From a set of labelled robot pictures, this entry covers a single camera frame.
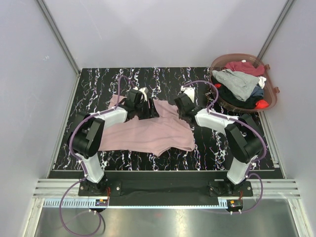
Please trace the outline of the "pink tank top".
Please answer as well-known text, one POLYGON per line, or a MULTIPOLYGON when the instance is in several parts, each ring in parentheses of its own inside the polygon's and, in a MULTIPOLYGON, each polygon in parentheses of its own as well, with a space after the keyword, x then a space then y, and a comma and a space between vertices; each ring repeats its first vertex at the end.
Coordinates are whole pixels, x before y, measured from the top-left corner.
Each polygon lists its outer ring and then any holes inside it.
POLYGON ((99 151, 129 150, 160 156, 170 148, 191 152, 194 135, 188 123, 179 119, 178 108, 165 100, 154 100, 158 118, 138 117, 105 127, 99 151))

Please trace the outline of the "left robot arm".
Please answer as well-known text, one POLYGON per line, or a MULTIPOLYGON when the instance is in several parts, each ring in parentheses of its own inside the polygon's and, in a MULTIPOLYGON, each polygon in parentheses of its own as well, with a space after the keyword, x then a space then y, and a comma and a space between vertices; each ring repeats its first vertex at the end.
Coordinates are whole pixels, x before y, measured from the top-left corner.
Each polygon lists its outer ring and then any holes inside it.
POLYGON ((83 165, 84 175, 80 186, 82 190, 97 196, 110 190, 97 154, 104 129, 127 122, 135 116, 140 120, 159 118, 154 101, 148 98, 147 94, 146 87, 135 87, 129 91, 126 98, 108 110, 94 114, 80 112, 77 115, 67 144, 71 154, 83 165))

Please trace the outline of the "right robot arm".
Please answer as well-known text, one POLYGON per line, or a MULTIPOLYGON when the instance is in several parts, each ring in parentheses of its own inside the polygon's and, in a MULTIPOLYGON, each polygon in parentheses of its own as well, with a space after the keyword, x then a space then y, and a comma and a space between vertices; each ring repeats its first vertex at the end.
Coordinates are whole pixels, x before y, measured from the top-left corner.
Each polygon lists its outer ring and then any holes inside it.
POLYGON ((180 119, 226 136, 233 161, 224 180, 211 184, 210 191, 217 196, 237 195, 248 177, 250 167, 257 158, 265 157, 267 152, 263 137, 252 116, 244 114, 236 117, 208 111, 195 105, 185 93, 181 93, 174 101, 180 119))

